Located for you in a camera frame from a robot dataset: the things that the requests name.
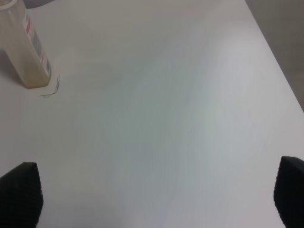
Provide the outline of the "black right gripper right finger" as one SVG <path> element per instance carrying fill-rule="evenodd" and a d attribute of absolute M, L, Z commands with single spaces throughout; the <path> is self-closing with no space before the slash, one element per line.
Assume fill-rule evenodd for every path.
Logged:
<path fill-rule="evenodd" d="M 274 203 L 286 228 L 304 226 L 304 161 L 281 157 L 274 187 Z"/>

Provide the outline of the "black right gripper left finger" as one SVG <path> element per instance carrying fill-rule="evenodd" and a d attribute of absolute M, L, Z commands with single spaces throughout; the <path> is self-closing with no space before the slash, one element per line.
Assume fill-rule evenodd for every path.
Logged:
<path fill-rule="evenodd" d="M 44 205 L 35 162 L 23 162 L 0 178 L 0 226 L 35 228 Z"/>

